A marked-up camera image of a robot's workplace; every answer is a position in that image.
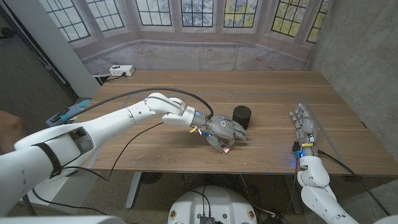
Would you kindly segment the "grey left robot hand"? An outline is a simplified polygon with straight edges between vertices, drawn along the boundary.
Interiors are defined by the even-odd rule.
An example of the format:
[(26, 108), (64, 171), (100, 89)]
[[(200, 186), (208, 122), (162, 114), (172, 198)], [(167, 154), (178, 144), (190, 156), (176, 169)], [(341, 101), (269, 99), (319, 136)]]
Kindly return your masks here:
[(248, 142), (243, 126), (222, 114), (214, 115), (206, 122), (204, 133), (209, 144), (223, 154), (229, 153), (235, 139)]

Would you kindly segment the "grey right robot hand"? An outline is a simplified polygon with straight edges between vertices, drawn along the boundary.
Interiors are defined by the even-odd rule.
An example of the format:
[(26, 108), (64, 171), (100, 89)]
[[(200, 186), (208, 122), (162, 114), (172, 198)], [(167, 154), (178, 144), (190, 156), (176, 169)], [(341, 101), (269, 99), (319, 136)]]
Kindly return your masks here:
[(299, 103), (294, 112), (289, 113), (296, 128), (293, 151), (300, 151), (300, 157), (318, 156), (316, 148), (317, 126), (306, 107)]

